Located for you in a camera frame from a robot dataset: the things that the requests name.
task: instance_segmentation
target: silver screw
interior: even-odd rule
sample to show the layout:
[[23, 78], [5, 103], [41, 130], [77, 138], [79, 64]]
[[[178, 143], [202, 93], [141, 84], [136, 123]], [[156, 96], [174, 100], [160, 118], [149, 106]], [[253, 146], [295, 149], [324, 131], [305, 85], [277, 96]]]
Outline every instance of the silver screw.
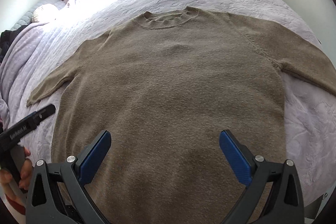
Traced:
[[36, 163], [37, 166], [41, 166], [42, 164], [44, 164], [44, 160], [38, 160]]
[[288, 166], [293, 166], [294, 165], [294, 162], [292, 160], [286, 160], [286, 164]]
[[265, 159], [264, 159], [263, 156], [257, 155], [257, 156], [255, 156], [255, 160], [262, 163]]
[[75, 156], [69, 156], [69, 157], [67, 158], [67, 162], [71, 163], [71, 162], [73, 162], [75, 159], [76, 159]]

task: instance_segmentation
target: blue gripper pad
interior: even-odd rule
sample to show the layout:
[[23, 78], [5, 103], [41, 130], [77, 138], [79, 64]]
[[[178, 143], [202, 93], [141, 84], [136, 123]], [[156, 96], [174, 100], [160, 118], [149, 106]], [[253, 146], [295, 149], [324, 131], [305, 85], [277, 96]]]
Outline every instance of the blue gripper pad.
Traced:
[[111, 142], [110, 132], [104, 130], [90, 145], [85, 147], [85, 150], [81, 153], [82, 155], [78, 156], [78, 164], [80, 166], [77, 175], [78, 181], [82, 186], [92, 182], [100, 164], [111, 147]]
[[252, 181], [251, 167], [226, 131], [219, 135], [219, 146], [238, 181], [248, 187]]

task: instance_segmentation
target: dark garment pile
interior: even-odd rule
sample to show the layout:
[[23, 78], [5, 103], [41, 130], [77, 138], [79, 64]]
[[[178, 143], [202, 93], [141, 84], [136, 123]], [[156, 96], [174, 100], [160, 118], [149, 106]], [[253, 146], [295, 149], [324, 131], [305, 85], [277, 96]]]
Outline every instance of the dark garment pile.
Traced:
[[5, 30], [4, 32], [1, 33], [0, 36], [0, 63], [2, 63], [9, 47], [13, 43], [14, 39], [16, 36], [28, 25], [22, 25], [19, 29], [15, 31], [9, 31]]

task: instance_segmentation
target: ribbed neckline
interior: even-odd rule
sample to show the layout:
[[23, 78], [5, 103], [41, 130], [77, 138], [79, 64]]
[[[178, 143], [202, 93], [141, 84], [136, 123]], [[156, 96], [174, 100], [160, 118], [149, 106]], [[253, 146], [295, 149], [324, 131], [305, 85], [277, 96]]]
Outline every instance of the ribbed neckline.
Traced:
[[199, 9], [194, 7], [159, 14], [145, 12], [133, 20], [146, 29], [163, 29], [184, 24], [191, 18], [196, 17], [198, 12]]

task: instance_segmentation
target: round cushion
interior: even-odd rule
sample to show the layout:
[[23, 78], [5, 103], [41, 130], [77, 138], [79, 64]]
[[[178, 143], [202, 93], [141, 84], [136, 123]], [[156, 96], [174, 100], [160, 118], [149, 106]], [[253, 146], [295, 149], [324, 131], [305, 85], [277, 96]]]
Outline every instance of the round cushion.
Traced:
[[56, 19], [58, 12], [58, 8], [51, 3], [41, 5], [35, 9], [31, 22], [51, 22]]

